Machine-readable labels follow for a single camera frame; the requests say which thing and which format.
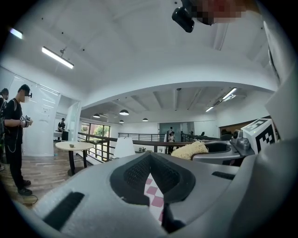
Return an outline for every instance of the black table leg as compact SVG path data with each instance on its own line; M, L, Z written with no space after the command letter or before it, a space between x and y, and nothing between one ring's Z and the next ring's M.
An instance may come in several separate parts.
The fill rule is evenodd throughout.
M73 176L75 174L74 152L68 151L68 156L69 156L69 164L70 164L70 170L68 171L68 175Z
M84 168L87 168L87 151L83 151Z

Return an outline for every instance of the white box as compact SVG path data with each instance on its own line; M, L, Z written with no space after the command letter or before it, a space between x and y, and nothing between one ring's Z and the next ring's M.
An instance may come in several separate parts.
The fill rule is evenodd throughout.
M247 138L255 154L276 142L275 128L272 119L258 119L241 128L243 138Z

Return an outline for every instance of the shoe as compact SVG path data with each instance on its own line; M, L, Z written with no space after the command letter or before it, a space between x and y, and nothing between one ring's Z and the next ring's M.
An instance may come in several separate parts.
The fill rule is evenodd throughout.
M23 180L23 185L26 187L26 186L29 186L31 185L31 181L30 180Z
M18 189L18 193L23 196L30 196L32 195L32 191L27 188Z

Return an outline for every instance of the man in black clothes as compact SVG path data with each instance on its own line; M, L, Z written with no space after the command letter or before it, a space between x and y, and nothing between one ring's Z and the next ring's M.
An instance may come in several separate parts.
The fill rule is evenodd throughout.
M20 102L29 100L30 88L28 85L22 85L16 97L9 101L5 109L5 152L7 161L10 163L10 172L14 183L18 188L18 193L29 196L32 191L25 188L31 185L29 180L24 180L21 172L22 167L22 138L23 128L32 125L33 121L22 121L22 108Z
M0 92L0 160L3 156L3 146L4 146L4 109L6 108L6 101L8 99L8 89L4 88ZM4 170L4 167L0 164L0 171Z
M63 132L65 129L65 123L64 123L65 119L62 118L61 122L59 122L58 124L58 132Z

